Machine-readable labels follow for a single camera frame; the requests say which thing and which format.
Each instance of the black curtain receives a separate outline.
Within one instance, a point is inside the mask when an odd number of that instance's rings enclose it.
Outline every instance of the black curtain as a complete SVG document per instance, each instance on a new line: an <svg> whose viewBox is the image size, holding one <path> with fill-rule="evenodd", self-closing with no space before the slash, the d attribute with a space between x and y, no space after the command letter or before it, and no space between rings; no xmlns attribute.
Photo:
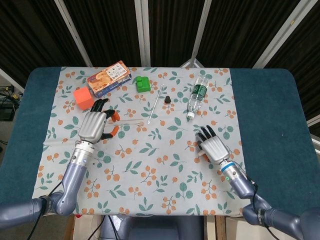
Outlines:
<svg viewBox="0 0 320 240"><path fill-rule="evenodd" d="M213 0L197 59L205 67L252 68L299 0Z"/></svg>
<svg viewBox="0 0 320 240"><path fill-rule="evenodd" d="M294 76L307 120L320 114L320 1L318 1L266 68L288 69ZM311 127L320 136L319 127Z"/></svg>
<svg viewBox="0 0 320 240"><path fill-rule="evenodd" d="M151 66L179 67L191 58L204 0L149 0Z"/></svg>
<svg viewBox="0 0 320 240"><path fill-rule="evenodd" d="M309 131L311 134L320 137L320 122L316 123L309 127Z"/></svg>
<svg viewBox="0 0 320 240"><path fill-rule="evenodd" d="M64 0L92 64L141 66L133 0Z"/></svg>
<svg viewBox="0 0 320 240"><path fill-rule="evenodd" d="M21 86L38 67L85 66L53 0L2 0L0 16L0 67Z"/></svg>

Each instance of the snack box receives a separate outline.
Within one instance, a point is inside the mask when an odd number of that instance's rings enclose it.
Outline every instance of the snack box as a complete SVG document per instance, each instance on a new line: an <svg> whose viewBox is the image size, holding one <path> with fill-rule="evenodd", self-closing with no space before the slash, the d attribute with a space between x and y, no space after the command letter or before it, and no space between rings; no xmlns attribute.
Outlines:
<svg viewBox="0 0 320 240"><path fill-rule="evenodd" d="M124 62L118 61L95 75L88 77L87 83L93 94L97 98L100 98L131 79L131 73Z"/></svg>

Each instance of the table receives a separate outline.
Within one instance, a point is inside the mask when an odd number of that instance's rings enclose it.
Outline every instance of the table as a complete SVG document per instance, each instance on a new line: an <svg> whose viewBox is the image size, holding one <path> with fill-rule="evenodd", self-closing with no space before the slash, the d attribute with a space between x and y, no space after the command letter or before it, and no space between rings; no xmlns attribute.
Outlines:
<svg viewBox="0 0 320 240"><path fill-rule="evenodd" d="M0 170L1 203L32 195L60 69L37 68L29 77ZM294 213L318 206L319 164L292 75L283 69L230 73L246 170L259 194Z"/></svg>
<svg viewBox="0 0 320 240"><path fill-rule="evenodd" d="M62 179L86 114L76 106L72 92L86 86L86 78L100 70L67 67L60 72L33 198L48 194ZM122 120L130 122L120 123L112 139L95 144L75 213L240 215L250 201L236 198L219 168L197 154L196 133L200 126L210 125L223 139L231 159L245 167L229 69L130 70L132 80L103 96L109 101L102 109L115 109ZM150 92L137 92L138 76L148 77ZM208 91L197 116L189 120L186 108L197 76L208 78ZM164 103L166 96L172 98L171 103ZM107 124L105 131L113 127Z"/></svg>

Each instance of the green bottle label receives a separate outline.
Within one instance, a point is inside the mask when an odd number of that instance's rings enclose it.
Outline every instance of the green bottle label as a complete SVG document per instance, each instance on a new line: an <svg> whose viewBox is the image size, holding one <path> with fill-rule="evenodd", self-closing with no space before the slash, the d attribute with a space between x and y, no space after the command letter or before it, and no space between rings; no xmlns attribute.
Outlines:
<svg viewBox="0 0 320 240"><path fill-rule="evenodd" d="M202 96L203 98L205 97L207 92L207 88L201 84L197 84L193 87L192 94L197 94Z"/></svg>

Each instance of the orange cube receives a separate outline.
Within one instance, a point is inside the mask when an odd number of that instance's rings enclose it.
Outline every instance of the orange cube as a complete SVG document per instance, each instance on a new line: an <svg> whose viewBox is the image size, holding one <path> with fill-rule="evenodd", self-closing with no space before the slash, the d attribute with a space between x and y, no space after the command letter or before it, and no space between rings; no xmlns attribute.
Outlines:
<svg viewBox="0 0 320 240"><path fill-rule="evenodd" d="M87 86L75 90L73 95L75 97L76 104L78 104L81 110L89 109L95 103Z"/></svg>

